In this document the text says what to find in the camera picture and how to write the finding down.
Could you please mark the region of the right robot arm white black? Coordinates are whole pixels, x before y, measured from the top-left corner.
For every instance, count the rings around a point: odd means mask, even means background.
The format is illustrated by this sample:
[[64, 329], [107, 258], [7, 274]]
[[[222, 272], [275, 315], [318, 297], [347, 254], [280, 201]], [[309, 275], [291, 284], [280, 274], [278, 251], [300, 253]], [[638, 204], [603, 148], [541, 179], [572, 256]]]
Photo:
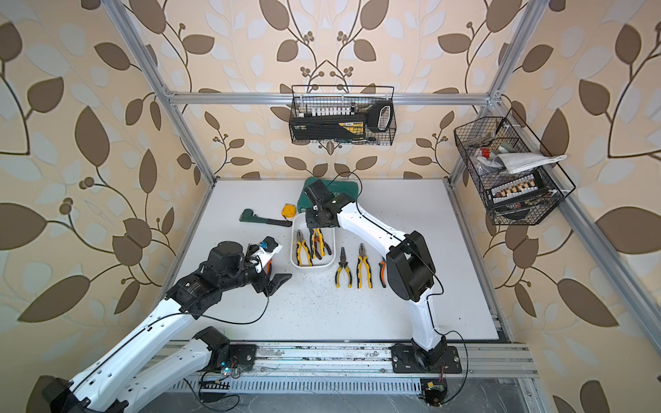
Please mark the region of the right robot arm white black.
[[412, 339], [390, 347], [395, 373], [461, 374], [458, 349], [435, 328], [429, 298], [434, 295], [436, 267], [424, 236], [405, 233], [377, 219], [348, 194], [334, 194], [320, 179], [303, 193], [312, 205], [306, 224], [314, 228], [342, 228], [367, 242], [386, 258], [387, 285], [407, 302]]

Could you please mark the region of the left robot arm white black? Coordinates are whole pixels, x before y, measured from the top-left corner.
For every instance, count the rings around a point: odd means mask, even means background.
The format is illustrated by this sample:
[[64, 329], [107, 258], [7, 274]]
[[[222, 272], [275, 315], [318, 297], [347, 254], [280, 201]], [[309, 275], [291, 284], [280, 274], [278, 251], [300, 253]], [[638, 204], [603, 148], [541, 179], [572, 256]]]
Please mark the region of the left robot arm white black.
[[267, 265], [282, 246], [273, 237], [247, 248], [224, 241], [206, 261], [179, 279], [146, 319], [113, 349], [70, 380], [43, 375], [34, 387], [51, 412], [134, 412], [192, 373], [230, 368], [230, 340], [214, 327], [150, 366], [151, 358], [231, 290], [251, 286], [273, 295], [290, 279]]

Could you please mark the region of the white plastic storage box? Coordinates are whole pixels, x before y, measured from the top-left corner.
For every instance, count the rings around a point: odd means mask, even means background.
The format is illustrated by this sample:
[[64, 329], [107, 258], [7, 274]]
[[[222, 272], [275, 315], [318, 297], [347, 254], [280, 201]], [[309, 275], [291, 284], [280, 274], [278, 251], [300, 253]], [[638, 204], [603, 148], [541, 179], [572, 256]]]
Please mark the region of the white plastic storage box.
[[[303, 236], [305, 237], [306, 244], [311, 252], [312, 258], [313, 258], [313, 266], [308, 267], [299, 267], [296, 262], [296, 232], [298, 230], [302, 231]], [[294, 219], [293, 219], [293, 225], [292, 225], [292, 232], [291, 232], [291, 253], [290, 253], [290, 261], [292, 265], [296, 269], [300, 270], [306, 270], [306, 271], [312, 271], [312, 270], [317, 270], [317, 269], [322, 269], [322, 268], [329, 268], [332, 266], [333, 263], [336, 263], [337, 260], [339, 259], [339, 254], [340, 254], [340, 248], [336, 246], [336, 241], [337, 237], [335, 234], [335, 229], [334, 228], [322, 228], [321, 232], [324, 235], [325, 241], [329, 244], [330, 248], [332, 249], [332, 254], [327, 255], [326, 257], [322, 258], [321, 260], [318, 260], [313, 257], [313, 248], [310, 244], [310, 233], [312, 229], [308, 229], [306, 226], [306, 219], [305, 219], [305, 214], [304, 213], [299, 213], [297, 214]]]

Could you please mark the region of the orange black long-nose pliers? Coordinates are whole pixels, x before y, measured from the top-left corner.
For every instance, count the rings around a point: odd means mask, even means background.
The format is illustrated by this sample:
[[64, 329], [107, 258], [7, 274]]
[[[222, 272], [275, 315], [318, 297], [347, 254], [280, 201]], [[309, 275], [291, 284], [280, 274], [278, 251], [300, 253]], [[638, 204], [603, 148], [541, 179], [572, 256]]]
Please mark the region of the orange black long-nose pliers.
[[382, 257], [380, 262], [379, 262], [379, 279], [380, 279], [380, 285], [382, 286], [382, 288], [387, 288], [385, 257]]

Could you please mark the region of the yellow black long-nose pliers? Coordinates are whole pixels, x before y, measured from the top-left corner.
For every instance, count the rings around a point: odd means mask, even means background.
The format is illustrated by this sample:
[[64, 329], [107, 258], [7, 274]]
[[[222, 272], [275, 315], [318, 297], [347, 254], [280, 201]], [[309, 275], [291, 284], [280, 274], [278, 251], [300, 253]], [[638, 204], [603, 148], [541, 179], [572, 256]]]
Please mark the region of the yellow black long-nose pliers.
[[342, 274], [347, 275], [347, 277], [348, 277], [347, 287], [351, 288], [353, 286], [353, 276], [352, 276], [351, 271], [349, 269], [349, 264], [348, 264], [348, 260], [347, 260], [347, 256], [346, 256], [346, 252], [345, 252], [344, 247], [342, 247], [341, 251], [340, 251], [340, 259], [339, 259], [339, 263], [338, 263], [337, 272], [336, 272], [336, 275], [335, 275], [336, 288], [341, 287], [340, 280], [341, 280]]

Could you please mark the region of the yellow black combination pliers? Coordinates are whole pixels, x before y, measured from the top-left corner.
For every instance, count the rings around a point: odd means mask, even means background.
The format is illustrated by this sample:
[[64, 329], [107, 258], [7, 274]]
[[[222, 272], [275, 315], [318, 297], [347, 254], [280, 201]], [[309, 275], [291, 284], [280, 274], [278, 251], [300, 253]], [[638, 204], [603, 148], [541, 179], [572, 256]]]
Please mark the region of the yellow black combination pliers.
[[371, 267], [368, 261], [368, 255], [364, 244], [360, 244], [359, 253], [358, 253], [358, 262], [356, 265], [356, 281], [357, 288], [361, 289], [363, 287], [363, 276], [366, 276], [368, 283], [368, 288], [373, 288], [373, 277]]

